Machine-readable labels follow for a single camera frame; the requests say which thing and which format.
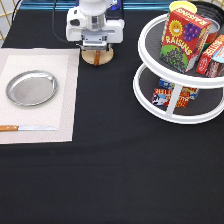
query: wooden base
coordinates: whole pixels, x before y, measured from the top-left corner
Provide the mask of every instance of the wooden base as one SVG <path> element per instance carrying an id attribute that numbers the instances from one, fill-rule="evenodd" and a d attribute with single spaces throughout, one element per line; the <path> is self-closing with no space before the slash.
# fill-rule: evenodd
<path id="1" fill-rule="evenodd" d="M 110 48 L 109 51 L 82 51 L 82 58 L 89 64 L 102 65 L 108 63 L 114 56 L 114 51 Z"/>

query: table surface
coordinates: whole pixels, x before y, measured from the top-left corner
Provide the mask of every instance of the table surface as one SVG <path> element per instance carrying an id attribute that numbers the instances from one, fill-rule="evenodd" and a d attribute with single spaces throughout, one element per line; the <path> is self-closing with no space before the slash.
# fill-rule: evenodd
<path id="1" fill-rule="evenodd" d="M 56 13 L 61 37 L 66 14 Z M 223 223 L 224 113 L 173 124 L 133 92 L 138 38 L 161 14 L 125 12 L 113 60 L 93 67 L 80 58 L 72 142 L 0 145 L 1 224 Z M 50 11 L 19 11 L 3 47 L 75 46 L 53 36 Z"/>

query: snack box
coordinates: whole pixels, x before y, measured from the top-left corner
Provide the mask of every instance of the snack box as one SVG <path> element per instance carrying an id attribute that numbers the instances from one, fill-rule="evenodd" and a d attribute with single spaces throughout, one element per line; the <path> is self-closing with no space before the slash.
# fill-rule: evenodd
<path id="1" fill-rule="evenodd" d="M 209 63 L 208 69 L 206 71 L 206 76 L 209 78 L 215 78 L 220 76 L 224 71 L 224 46 L 217 51 L 212 60 Z"/>
<path id="2" fill-rule="evenodd" d="M 186 9 L 172 11 L 160 58 L 181 73 L 189 71 L 201 54 L 211 24 Z"/>
<path id="3" fill-rule="evenodd" d="M 175 83 L 171 83 L 163 78 L 160 78 L 159 80 L 159 86 L 164 87 L 165 89 L 173 90 L 175 87 Z M 189 92 L 190 94 L 190 99 L 195 100 L 196 97 L 198 96 L 199 93 L 198 88 L 191 88 L 191 87 L 183 87 L 182 91 L 183 92 Z"/>
<path id="4" fill-rule="evenodd" d="M 198 73 L 202 75 L 206 75 L 210 73 L 210 72 L 206 73 L 206 71 L 212 59 L 212 56 L 223 46 L 224 46 L 224 35 L 220 35 L 201 55 L 201 58 L 197 67 Z"/>
<path id="5" fill-rule="evenodd" d="M 152 104 L 156 106 L 168 106 L 172 95 L 172 90 L 155 89 L 152 97 Z M 186 107 L 190 99 L 188 92 L 181 92 L 176 107 Z"/>

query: orange knife handle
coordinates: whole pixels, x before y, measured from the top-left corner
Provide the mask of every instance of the orange knife handle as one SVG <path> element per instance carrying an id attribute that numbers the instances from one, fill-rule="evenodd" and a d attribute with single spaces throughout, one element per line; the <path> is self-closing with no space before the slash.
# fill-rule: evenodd
<path id="1" fill-rule="evenodd" d="M 95 65 L 95 66 L 98 66 L 99 63 L 100 63 L 100 51 L 97 50 L 97 51 L 96 51 L 95 58 L 94 58 L 94 65 Z"/>
<path id="2" fill-rule="evenodd" d="M 0 125 L 0 131 L 18 131 L 18 128 L 15 125 Z"/>

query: silver plate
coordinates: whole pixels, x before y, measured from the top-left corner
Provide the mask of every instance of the silver plate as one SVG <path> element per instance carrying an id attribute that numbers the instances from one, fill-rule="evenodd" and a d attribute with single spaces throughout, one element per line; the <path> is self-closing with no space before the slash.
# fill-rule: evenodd
<path id="1" fill-rule="evenodd" d="M 6 88 L 6 94 L 17 105 L 34 106 L 49 100 L 57 86 L 57 80 L 52 74 L 35 70 L 13 78 Z"/>

